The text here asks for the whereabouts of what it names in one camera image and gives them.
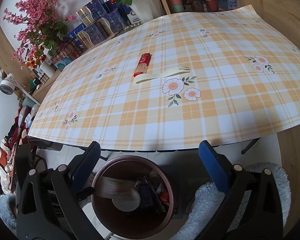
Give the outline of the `teal pattern planter box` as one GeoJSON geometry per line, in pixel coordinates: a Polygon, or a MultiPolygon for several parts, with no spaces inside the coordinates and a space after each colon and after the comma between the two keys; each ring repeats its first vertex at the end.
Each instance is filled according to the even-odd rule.
{"type": "Polygon", "coordinates": [[[65,44],[63,50],[53,58],[52,64],[62,71],[67,65],[79,58],[83,53],[83,49],[77,45],[74,40],[65,44]]]}

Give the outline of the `red snack stick packet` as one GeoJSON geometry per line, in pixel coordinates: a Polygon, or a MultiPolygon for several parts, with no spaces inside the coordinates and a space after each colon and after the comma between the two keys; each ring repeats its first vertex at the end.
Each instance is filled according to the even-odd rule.
{"type": "Polygon", "coordinates": [[[136,66],[136,69],[134,70],[133,77],[136,77],[140,74],[145,74],[147,72],[147,68],[149,66],[151,56],[152,55],[150,53],[144,53],[141,55],[138,64],[136,66]]]}

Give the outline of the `pink blossom plant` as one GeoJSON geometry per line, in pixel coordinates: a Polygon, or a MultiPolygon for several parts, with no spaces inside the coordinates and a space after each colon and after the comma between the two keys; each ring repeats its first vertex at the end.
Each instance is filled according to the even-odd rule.
{"type": "Polygon", "coordinates": [[[57,2],[58,0],[20,0],[15,4],[20,14],[4,10],[3,20],[13,25],[25,25],[14,37],[20,42],[20,46],[12,55],[12,59],[17,59],[21,64],[21,68],[27,68],[24,65],[27,48],[44,46],[47,56],[53,59],[70,41],[66,24],[75,20],[76,16],[70,14],[60,18],[56,11],[57,2]]]}

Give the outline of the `paper cup in bin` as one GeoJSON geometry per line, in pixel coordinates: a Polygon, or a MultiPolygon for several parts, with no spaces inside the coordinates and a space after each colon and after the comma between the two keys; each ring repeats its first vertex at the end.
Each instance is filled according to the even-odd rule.
{"type": "Polygon", "coordinates": [[[139,207],[141,198],[136,189],[131,189],[130,195],[114,198],[112,199],[112,202],[118,210],[123,212],[132,212],[139,207]]]}

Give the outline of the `small white desk fan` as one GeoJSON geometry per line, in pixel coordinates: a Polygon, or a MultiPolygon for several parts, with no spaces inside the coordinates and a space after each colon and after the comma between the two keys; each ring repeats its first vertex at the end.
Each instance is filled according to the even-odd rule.
{"type": "Polygon", "coordinates": [[[18,88],[23,94],[25,94],[29,99],[31,99],[35,104],[41,105],[32,95],[30,95],[14,78],[12,73],[8,74],[7,77],[0,83],[0,91],[6,95],[12,95],[15,88],[18,88]]]}

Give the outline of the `orange flowers in white vase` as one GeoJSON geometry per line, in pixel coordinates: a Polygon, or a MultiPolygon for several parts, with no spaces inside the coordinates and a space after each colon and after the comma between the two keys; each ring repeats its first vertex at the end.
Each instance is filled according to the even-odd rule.
{"type": "Polygon", "coordinates": [[[43,72],[49,78],[55,74],[55,70],[48,63],[44,46],[32,46],[26,49],[24,65],[31,70],[43,72]]]}

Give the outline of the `left fluffy blue slipper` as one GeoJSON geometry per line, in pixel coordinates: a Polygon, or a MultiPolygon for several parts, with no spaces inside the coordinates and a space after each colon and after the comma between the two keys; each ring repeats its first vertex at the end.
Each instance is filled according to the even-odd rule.
{"type": "Polygon", "coordinates": [[[0,218],[12,231],[15,231],[17,228],[17,215],[15,209],[15,194],[9,193],[0,195],[0,218]]]}

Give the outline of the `folding table black leg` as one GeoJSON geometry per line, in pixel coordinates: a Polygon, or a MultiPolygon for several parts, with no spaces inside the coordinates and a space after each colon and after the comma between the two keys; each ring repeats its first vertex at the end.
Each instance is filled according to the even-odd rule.
{"type": "Polygon", "coordinates": [[[246,154],[259,140],[260,138],[255,138],[251,142],[249,142],[249,144],[243,150],[241,150],[241,154],[246,154]]]}

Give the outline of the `blue gold gift box lower-left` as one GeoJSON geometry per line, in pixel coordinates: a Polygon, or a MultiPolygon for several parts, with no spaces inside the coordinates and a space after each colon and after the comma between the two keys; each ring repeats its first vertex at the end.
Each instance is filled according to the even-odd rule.
{"type": "Polygon", "coordinates": [[[108,35],[98,22],[94,22],[79,31],[76,37],[88,49],[105,41],[108,35]]]}

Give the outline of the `red paper cup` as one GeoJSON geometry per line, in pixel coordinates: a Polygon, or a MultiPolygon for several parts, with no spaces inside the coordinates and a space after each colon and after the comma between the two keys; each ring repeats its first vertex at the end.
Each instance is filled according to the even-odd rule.
{"type": "Polygon", "coordinates": [[[205,0],[208,12],[218,11],[218,1],[217,0],[205,0]]]}

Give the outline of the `cream plastic fork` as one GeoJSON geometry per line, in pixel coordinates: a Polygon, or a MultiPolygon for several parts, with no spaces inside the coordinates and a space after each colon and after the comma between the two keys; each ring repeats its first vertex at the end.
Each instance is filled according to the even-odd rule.
{"type": "Polygon", "coordinates": [[[145,81],[148,81],[148,80],[159,79],[159,78],[163,78],[163,77],[169,77],[169,76],[174,76],[174,75],[177,75],[177,74],[189,73],[189,72],[190,72],[189,67],[176,66],[176,67],[168,68],[167,70],[165,70],[161,73],[139,74],[136,77],[134,77],[134,83],[141,83],[141,82],[145,82],[145,81]]]}

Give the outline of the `white faceted vase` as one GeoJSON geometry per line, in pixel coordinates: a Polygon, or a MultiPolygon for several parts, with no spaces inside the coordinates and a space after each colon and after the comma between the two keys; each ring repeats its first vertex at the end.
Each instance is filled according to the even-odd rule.
{"type": "Polygon", "coordinates": [[[130,7],[142,23],[147,23],[164,15],[161,0],[132,0],[130,7]]]}

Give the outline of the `yellow plaid floral tablecloth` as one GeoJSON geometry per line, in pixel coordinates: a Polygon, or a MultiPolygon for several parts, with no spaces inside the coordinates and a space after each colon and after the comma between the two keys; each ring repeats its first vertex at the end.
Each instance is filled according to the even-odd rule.
{"type": "Polygon", "coordinates": [[[86,52],[61,72],[29,135],[109,150],[195,148],[300,124],[300,50],[247,5],[166,15],[86,52]],[[134,83],[176,66],[189,73],[134,83]]]}

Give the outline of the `blue gold gift box lower-right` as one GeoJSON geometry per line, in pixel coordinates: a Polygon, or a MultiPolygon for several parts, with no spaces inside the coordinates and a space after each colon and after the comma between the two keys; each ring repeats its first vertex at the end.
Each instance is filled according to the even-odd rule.
{"type": "Polygon", "coordinates": [[[120,15],[118,10],[114,10],[98,20],[108,36],[116,34],[127,26],[127,22],[120,15]]]}

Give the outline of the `dark red trash bin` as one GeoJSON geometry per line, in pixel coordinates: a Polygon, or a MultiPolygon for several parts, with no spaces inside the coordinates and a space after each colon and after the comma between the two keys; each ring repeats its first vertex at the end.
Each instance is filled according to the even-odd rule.
{"type": "Polygon", "coordinates": [[[111,159],[98,170],[93,188],[91,202],[98,220],[123,238],[156,235],[178,207],[174,185],[166,172],[141,156],[111,159]]]}

